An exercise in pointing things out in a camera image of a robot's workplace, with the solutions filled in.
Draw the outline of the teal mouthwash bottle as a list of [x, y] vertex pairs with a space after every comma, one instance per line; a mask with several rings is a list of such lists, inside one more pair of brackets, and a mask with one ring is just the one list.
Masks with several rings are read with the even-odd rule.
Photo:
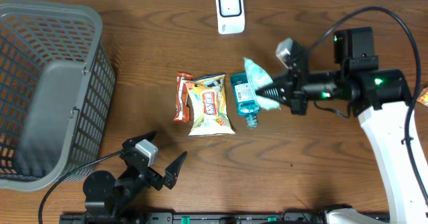
[[256, 102], [255, 94], [248, 82], [246, 73], [233, 74], [230, 80], [235, 96], [237, 113], [245, 118], [249, 128], [256, 128], [258, 125], [257, 114], [260, 111], [260, 107]]

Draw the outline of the light green wipes packet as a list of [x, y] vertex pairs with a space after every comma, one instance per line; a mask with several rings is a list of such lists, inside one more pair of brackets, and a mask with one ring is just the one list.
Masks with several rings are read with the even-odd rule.
[[[253, 92], [273, 83], [270, 75], [253, 60], [249, 58], [244, 58], [243, 60], [247, 80], [250, 83]], [[255, 96], [255, 100], [259, 107], [263, 110], [281, 109], [280, 103], [275, 100], [270, 100], [262, 96]]]

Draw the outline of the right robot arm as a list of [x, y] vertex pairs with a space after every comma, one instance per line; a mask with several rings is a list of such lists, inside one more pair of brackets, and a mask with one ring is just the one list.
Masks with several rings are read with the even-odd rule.
[[398, 69], [379, 68], [371, 27], [334, 33], [334, 61], [340, 69], [310, 72], [308, 59], [292, 60], [301, 47], [286, 39], [277, 56], [287, 71], [256, 90], [292, 114], [305, 115], [309, 102], [346, 100], [347, 117], [358, 118], [373, 149], [389, 205], [391, 223], [426, 223], [427, 161], [410, 109], [411, 93]]

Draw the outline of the yellow snack bag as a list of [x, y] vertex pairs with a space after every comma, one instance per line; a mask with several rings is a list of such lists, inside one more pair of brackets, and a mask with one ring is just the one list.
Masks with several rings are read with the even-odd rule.
[[185, 80], [191, 99], [193, 126], [189, 136], [235, 134], [227, 116], [225, 74]]

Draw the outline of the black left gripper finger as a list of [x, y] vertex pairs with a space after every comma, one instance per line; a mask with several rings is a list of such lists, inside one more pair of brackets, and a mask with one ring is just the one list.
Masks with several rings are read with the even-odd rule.
[[187, 157], [187, 151], [178, 156], [166, 169], [163, 177], [164, 184], [176, 184], [181, 167]]
[[135, 136], [132, 138], [127, 139], [122, 146], [123, 147], [135, 147], [139, 142], [143, 141], [143, 140], [147, 140], [149, 142], [152, 142], [153, 139], [156, 136], [156, 131], [151, 131], [148, 132], [146, 134], [140, 135], [140, 136]]

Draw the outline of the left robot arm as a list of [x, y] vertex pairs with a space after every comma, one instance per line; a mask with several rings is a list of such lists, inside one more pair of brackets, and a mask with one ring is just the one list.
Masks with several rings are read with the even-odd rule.
[[119, 157], [126, 170], [118, 177], [108, 171], [96, 171], [86, 178], [83, 191], [86, 196], [84, 223], [145, 223], [146, 215], [131, 209], [132, 202], [145, 189], [172, 189], [179, 176], [187, 152], [180, 154], [161, 175], [151, 168], [158, 156], [152, 143], [152, 131], [124, 141]]

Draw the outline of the orange tissue pack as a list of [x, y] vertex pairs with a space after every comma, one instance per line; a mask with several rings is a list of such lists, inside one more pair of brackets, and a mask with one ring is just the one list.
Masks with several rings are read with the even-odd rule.
[[421, 93], [419, 94], [417, 101], [424, 106], [428, 106], [428, 87], [425, 87], [422, 89]]

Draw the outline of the red brown snack bar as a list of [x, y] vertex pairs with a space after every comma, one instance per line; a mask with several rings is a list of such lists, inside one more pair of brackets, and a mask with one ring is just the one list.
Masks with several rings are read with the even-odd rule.
[[187, 105], [188, 92], [185, 85], [185, 81], [187, 80], [192, 81], [193, 75], [184, 72], [177, 73], [176, 112], [173, 120], [174, 122], [190, 121], [189, 107]]

